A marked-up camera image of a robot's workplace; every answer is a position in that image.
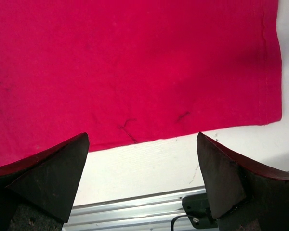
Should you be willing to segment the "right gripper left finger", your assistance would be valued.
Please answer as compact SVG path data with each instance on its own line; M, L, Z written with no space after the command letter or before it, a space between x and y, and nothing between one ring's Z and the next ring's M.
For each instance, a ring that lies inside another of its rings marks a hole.
M87 133L0 166L0 231L60 231L89 151Z

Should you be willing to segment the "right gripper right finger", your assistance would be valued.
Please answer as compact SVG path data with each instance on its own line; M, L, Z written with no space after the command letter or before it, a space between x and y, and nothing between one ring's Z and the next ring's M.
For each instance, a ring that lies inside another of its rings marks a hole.
M232 151L203 133L197 154L221 231L289 231L289 172Z

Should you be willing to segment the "red t shirt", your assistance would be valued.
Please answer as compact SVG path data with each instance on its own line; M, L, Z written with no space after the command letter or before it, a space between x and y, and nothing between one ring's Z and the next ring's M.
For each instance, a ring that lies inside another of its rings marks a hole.
M276 0L0 0L0 166L282 117Z

